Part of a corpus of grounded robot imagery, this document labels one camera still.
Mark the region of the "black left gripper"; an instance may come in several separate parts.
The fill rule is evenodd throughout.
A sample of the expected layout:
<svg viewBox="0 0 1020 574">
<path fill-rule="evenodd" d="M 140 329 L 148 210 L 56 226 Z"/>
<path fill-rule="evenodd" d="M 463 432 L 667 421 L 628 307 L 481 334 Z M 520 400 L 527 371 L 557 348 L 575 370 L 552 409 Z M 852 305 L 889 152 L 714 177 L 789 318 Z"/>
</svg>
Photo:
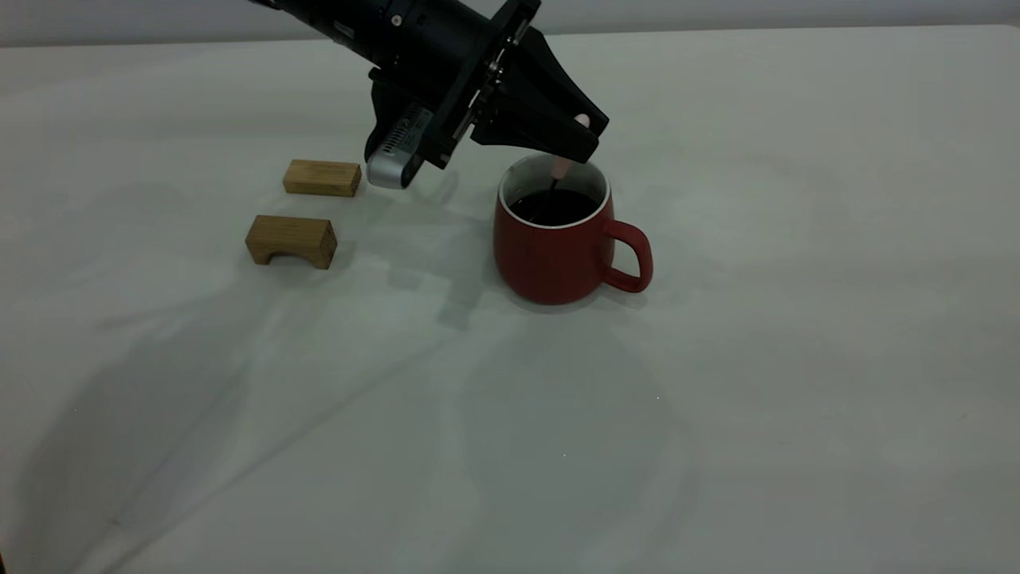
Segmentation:
<svg viewBox="0 0 1020 574">
<path fill-rule="evenodd" d="M 565 72 L 545 35 L 528 29 L 539 8 L 539 1 L 506 1 L 484 18 L 460 1 L 387 2 L 375 54 L 375 150 L 392 131 L 416 133 L 410 154 L 447 166 L 477 116 L 477 94 L 520 40 L 500 70 L 494 112 L 477 121 L 471 139 L 586 163 L 609 117 Z"/>
</svg>

